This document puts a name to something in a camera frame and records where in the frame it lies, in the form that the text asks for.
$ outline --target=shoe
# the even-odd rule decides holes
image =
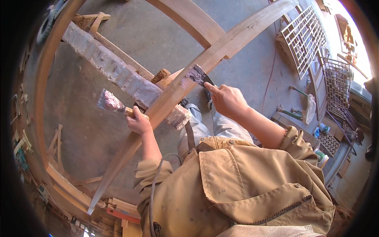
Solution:
[[[207,102],[209,102],[212,99],[211,98],[212,93],[208,89],[205,89],[205,88],[204,88],[204,92],[205,92],[205,96],[207,97]]]
[[[183,108],[190,103],[190,99],[187,97],[184,97],[180,102],[179,105],[181,105]]]
[[[212,93],[208,90],[208,89],[204,89],[204,92],[205,92],[205,96],[207,97],[207,107],[209,109],[209,111],[212,109]]]

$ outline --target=paint bucket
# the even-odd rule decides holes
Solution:
[[[321,169],[324,168],[324,166],[325,166],[326,162],[328,161],[329,157],[327,155],[325,155],[319,149],[315,149],[313,152],[316,153],[316,155],[317,155],[317,167],[319,167]]]
[[[330,127],[329,126],[326,126],[325,124],[323,123],[320,123],[320,126],[318,126],[320,128],[320,132],[324,132],[324,133],[328,133],[329,130],[330,130]]]

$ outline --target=wooden handle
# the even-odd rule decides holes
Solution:
[[[133,109],[131,109],[131,108],[129,108],[129,107],[125,107],[125,112],[124,112],[124,114],[125,114],[126,116],[128,116],[128,117],[136,118],[136,116],[135,116],[134,113],[133,113]],[[144,114],[142,114],[142,115],[145,116],[145,118],[147,118],[147,120],[150,121],[149,116],[144,115]]]

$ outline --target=hand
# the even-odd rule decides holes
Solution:
[[[149,131],[153,131],[150,121],[142,115],[141,111],[137,106],[133,107],[133,113],[134,116],[136,116],[136,118],[133,119],[131,117],[126,117],[128,127],[130,128],[130,130],[140,135]]]
[[[217,88],[208,82],[205,82],[204,86],[212,93],[211,98],[217,112],[225,117],[235,119],[243,116],[250,109],[238,88],[224,84]]]

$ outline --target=zipper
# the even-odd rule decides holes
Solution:
[[[251,225],[251,226],[258,226],[260,224],[264,224],[266,222],[272,221],[273,219],[275,219],[275,218],[277,218],[277,217],[279,217],[279,216],[281,216],[281,215],[289,212],[290,210],[293,210],[293,209],[297,208],[298,206],[300,206],[304,202],[309,201],[311,198],[312,198],[312,195],[308,195],[308,196],[302,198],[300,201],[295,202],[292,205],[289,205],[288,207],[280,210],[278,213],[276,213],[276,214],[274,214],[274,215],[272,215],[270,217],[267,217],[267,218],[265,218],[263,220],[256,221],[256,222],[251,222],[251,223],[237,223],[237,224],[244,224],[244,225]]]

